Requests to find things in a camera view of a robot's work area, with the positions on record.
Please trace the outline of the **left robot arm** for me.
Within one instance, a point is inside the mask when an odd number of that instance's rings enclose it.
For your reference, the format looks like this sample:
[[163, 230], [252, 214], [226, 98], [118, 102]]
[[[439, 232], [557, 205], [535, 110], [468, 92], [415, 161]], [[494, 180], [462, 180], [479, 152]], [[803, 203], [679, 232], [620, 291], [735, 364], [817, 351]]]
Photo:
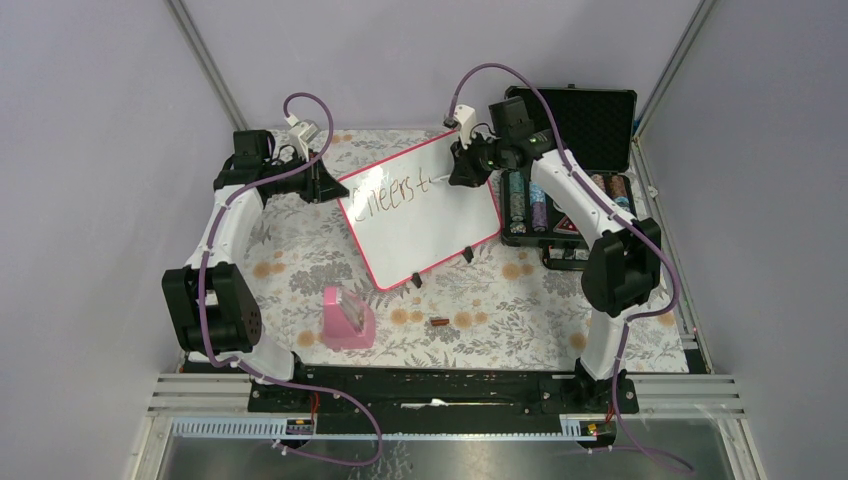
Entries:
[[249, 237], [274, 196], [323, 203], [348, 194], [310, 143], [317, 127], [300, 122], [283, 144], [267, 130], [237, 131], [234, 152], [213, 182], [214, 207], [185, 265], [166, 271], [162, 290], [179, 346], [216, 367], [241, 368], [273, 384], [288, 411], [309, 401], [310, 385], [294, 374], [298, 357], [263, 332], [258, 303], [239, 269]]

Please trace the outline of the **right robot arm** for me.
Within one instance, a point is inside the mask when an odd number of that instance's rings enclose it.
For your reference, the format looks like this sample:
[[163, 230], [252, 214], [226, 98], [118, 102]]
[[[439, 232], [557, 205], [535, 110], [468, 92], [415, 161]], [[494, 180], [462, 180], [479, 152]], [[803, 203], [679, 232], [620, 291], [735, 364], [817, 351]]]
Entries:
[[567, 149], [551, 122], [539, 130], [524, 101], [513, 97], [491, 105], [492, 135], [475, 134], [476, 112], [456, 98], [444, 121], [458, 133], [451, 147], [452, 186], [476, 188], [494, 171], [519, 171], [563, 209], [589, 249], [581, 276], [592, 307], [587, 345], [579, 358], [586, 377], [573, 386], [575, 402], [597, 412], [613, 398], [608, 379], [621, 368], [628, 324], [660, 281], [658, 224], [638, 220], [596, 185]]

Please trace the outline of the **pink framed whiteboard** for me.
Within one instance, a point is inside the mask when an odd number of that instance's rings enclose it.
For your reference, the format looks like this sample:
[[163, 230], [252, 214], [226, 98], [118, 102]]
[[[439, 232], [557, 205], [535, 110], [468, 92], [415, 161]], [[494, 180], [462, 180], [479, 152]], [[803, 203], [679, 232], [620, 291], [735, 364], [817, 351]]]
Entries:
[[442, 133], [340, 178], [350, 193], [338, 203], [377, 290], [391, 290], [499, 233], [490, 183], [430, 182], [451, 173], [457, 139], [453, 131]]

